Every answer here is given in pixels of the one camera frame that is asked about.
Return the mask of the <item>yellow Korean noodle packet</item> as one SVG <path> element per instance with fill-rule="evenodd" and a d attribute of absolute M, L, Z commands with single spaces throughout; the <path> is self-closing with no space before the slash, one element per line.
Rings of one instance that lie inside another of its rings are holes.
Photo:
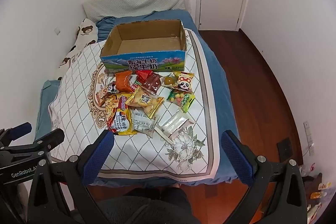
<path fill-rule="evenodd" d="M 105 99 L 106 119 L 108 130 L 114 135 L 134 135 L 131 110 L 126 104 L 131 93 L 117 93 Z"/>

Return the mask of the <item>silver white snack packet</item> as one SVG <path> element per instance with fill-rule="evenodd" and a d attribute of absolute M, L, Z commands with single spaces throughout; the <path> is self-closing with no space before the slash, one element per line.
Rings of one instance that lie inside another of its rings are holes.
<path fill-rule="evenodd" d="M 158 115 L 155 115 L 153 118 L 149 118 L 142 108 L 134 108 L 131 114 L 132 130 L 152 138 L 158 118 Z"/>

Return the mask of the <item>orange snack packet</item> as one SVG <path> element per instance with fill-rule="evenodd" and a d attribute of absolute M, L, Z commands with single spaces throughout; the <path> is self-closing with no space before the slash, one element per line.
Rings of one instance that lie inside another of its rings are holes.
<path fill-rule="evenodd" d="M 132 71 L 124 71 L 116 73 L 116 89 L 119 93 L 132 93 L 130 85 L 130 77 Z"/>

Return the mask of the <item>yellow egg biscuit packet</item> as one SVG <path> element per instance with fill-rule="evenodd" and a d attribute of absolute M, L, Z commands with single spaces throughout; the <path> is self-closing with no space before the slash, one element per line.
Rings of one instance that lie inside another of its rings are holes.
<path fill-rule="evenodd" d="M 141 107 L 148 118 L 152 119 L 165 99 L 151 94 L 148 90 L 138 86 L 126 101 L 127 106 Z"/>

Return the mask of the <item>dark red-brown snack packet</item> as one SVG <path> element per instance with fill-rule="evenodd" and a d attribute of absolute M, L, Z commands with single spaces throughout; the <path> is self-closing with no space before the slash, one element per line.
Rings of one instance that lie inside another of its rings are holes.
<path fill-rule="evenodd" d="M 148 76 L 145 82 L 142 84 L 142 87 L 145 88 L 148 92 L 156 95 L 158 89 L 161 87 L 161 76 L 157 73 L 152 73 Z"/>

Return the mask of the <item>white wafer packet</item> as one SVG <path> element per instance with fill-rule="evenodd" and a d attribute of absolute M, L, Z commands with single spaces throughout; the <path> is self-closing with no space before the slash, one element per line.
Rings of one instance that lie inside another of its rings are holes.
<path fill-rule="evenodd" d="M 155 126 L 154 130 L 167 143 L 174 144 L 173 140 L 186 126 L 194 124 L 195 121 L 188 113 L 178 110 L 162 126 Z"/>

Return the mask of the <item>green colourful candy packet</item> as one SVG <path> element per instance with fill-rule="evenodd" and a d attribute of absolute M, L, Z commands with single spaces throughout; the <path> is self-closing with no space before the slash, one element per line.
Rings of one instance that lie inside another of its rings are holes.
<path fill-rule="evenodd" d="M 193 93 L 183 92 L 178 89 L 173 89 L 167 100 L 181 108 L 184 113 L 187 113 L 190 106 L 195 100 L 195 95 Z"/>

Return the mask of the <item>yellow mushroom panda snack packet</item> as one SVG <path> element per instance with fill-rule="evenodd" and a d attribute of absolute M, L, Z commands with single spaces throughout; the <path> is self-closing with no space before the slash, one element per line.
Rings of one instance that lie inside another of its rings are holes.
<path fill-rule="evenodd" d="M 194 78 L 193 73 L 187 72 L 173 72 L 176 81 L 173 84 L 173 88 L 191 93 L 193 91 L 191 81 Z"/>

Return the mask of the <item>white power strip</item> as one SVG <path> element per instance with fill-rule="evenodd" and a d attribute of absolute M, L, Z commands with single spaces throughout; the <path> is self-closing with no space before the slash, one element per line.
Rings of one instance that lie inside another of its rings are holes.
<path fill-rule="evenodd" d="M 308 123 L 308 121 L 305 121 L 303 123 L 304 129 L 305 129 L 305 134 L 306 134 L 306 139 L 307 139 L 307 151 L 309 153 L 309 156 L 313 156 L 314 155 L 314 141 L 312 138 L 312 133 L 311 133 L 311 129 L 310 129 L 310 125 Z"/>

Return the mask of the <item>blue bed sheet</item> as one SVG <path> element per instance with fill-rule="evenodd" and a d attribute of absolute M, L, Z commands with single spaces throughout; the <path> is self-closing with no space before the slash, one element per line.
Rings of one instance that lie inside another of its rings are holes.
<path fill-rule="evenodd" d="M 96 23 L 98 41 L 85 47 L 64 76 L 48 80 L 41 91 L 36 138 L 55 128 L 64 131 L 63 143 L 52 150 L 54 161 L 68 159 L 93 143 L 106 129 L 104 110 L 93 103 L 93 81 L 102 66 L 98 52 L 118 24 L 156 19 L 179 19 L 187 32 L 186 69 L 195 75 L 195 101 L 188 113 L 193 132 L 175 146 L 158 134 L 117 136 L 95 185 L 123 187 L 132 184 L 163 186 L 180 182 L 189 186 L 230 183 L 237 174 L 221 147 L 224 131 L 238 129 L 226 73 L 202 39 L 185 10 L 155 11 L 148 15 L 115 18 Z"/>

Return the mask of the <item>black clothed operator body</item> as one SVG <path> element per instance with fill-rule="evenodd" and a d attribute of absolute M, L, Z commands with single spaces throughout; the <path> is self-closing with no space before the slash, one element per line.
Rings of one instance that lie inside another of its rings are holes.
<path fill-rule="evenodd" d="M 110 223 L 199 223 L 179 184 L 134 188 L 97 203 Z"/>

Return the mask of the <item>bear print pillow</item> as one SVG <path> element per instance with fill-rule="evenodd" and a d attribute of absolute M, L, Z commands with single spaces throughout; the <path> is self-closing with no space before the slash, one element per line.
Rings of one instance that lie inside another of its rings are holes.
<path fill-rule="evenodd" d="M 96 24 L 90 19 L 85 18 L 78 28 L 76 42 L 68 52 L 67 56 L 64 57 L 58 69 L 56 69 L 54 79 L 61 80 L 70 68 L 71 64 L 80 56 L 82 50 L 86 46 L 96 43 L 97 40 L 98 29 Z"/>

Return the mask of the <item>jelly cup with yellow fruit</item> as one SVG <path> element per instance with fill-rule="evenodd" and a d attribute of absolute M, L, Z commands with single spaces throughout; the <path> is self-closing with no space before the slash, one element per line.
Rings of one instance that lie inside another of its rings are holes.
<path fill-rule="evenodd" d="M 160 78 L 161 86 L 165 88 L 173 88 L 177 83 L 177 76 L 174 73 L 170 73 L 167 76 L 162 76 Z"/>

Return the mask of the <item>open cardboard milk box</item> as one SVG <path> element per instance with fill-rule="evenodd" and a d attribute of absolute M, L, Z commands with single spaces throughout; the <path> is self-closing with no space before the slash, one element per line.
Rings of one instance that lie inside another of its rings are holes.
<path fill-rule="evenodd" d="M 114 26 L 100 59 L 110 72 L 183 71 L 186 33 L 180 20 L 150 20 Z"/>

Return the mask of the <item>grey white pillow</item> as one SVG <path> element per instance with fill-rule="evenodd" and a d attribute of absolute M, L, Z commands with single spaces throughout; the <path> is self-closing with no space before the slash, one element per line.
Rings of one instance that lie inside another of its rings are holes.
<path fill-rule="evenodd" d="M 191 12 L 191 2 L 190 0 L 90 0 L 83 3 L 83 8 L 88 19 L 98 22 L 106 16 L 120 18 L 166 10 Z"/>

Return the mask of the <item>black wall socket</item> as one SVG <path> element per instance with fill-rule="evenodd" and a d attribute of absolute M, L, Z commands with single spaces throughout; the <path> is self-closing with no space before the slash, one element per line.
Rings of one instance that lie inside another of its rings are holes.
<path fill-rule="evenodd" d="M 285 138 L 282 141 L 278 142 L 276 146 L 280 162 L 285 162 L 292 157 L 293 151 L 289 138 Z"/>

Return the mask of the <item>small wall outlet plate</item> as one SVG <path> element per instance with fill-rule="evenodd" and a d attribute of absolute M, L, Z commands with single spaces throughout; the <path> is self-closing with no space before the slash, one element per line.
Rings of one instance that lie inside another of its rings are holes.
<path fill-rule="evenodd" d="M 59 34 L 60 34 L 60 29 L 59 29 L 58 27 L 56 27 L 56 28 L 54 29 L 54 32 L 55 32 L 56 35 L 59 35 Z"/>

